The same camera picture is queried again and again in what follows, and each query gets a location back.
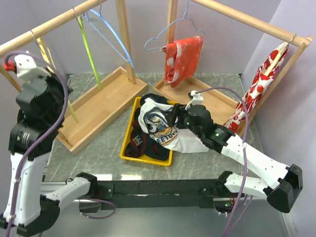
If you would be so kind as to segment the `yellow hanger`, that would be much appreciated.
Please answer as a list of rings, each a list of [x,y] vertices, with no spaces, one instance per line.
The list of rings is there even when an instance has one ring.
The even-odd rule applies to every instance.
[[[42,55],[44,61],[51,64],[53,66],[53,68],[56,69],[54,61],[52,59],[50,49],[47,46],[47,44],[44,42],[44,40],[42,38],[38,38],[38,39],[36,39],[36,43],[38,44],[38,47],[40,48],[41,55]],[[73,109],[70,101],[68,101],[67,110],[71,114],[71,116],[73,117],[74,121],[76,123],[78,123],[79,119],[78,119],[77,115],[75,114],[74,109]]]

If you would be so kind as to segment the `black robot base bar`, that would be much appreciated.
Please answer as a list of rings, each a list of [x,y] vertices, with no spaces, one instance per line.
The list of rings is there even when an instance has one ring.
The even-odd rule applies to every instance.
[[[222,180],[118,180],[99,181],[98,190],[86,197],[113,203],[117,208],[192,207],[213,208],[216,198],[237,197]]]

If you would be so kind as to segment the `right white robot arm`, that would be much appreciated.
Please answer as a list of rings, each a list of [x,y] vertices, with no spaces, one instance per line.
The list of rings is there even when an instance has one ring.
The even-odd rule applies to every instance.
[[[187,128],[209,149],[242,164],[256,177],[223,172],[217,179],[216,191],[227,197],[242,192],[267,200],[276,210],[289,213],[303,189],[302,169],[278,162],[244,142],[237,134],[214,123],[210,112],[203,105],[176,104],[167,114],[168,125]]]

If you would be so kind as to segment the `white graphic tank top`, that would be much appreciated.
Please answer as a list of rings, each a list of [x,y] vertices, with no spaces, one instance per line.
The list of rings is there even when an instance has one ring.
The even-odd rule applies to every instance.
[[[140,101],[138,122],[143,132],[164,148],[185,154],[207,153],[205,146],[190,130],[179,129],[167,123],[166,115],[172,111],[166,98],[146,94]]]

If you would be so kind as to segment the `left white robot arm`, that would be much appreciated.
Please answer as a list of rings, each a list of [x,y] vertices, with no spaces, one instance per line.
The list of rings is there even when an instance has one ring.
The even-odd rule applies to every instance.
[[[31,237],[50,229],[61,211],[79,197],[99,195],[97,178],[80,173],[70,183],[41,194],[45,164],[64,121],[68,89],[56,75],[32,77],[16,98],[20,107],[9,138],[12,164],[9,199],[0,226]]]

